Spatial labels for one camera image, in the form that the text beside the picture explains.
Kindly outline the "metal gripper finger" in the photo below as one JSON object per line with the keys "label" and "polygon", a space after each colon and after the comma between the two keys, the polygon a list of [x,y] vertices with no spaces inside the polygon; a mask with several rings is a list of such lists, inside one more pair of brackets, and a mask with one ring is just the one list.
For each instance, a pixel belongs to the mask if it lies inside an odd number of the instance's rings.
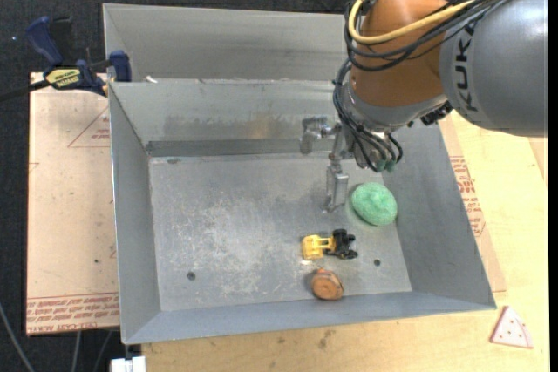
{"label": "metal gripper finger", "polygon": [[299,139],[300,153],[308,155],[313,151],[314,142],[319,139],[332,141],[331,154],[338,155],[342,148],[342,126],[340,123],[328,124],[326,116],[314,116],[302,121],[303,135]]}
{"label": "metal gripper finger", "polygon": [[329,166],[326,172],[325,209],[333,212],[347,200],[349,175],[338,166]]}

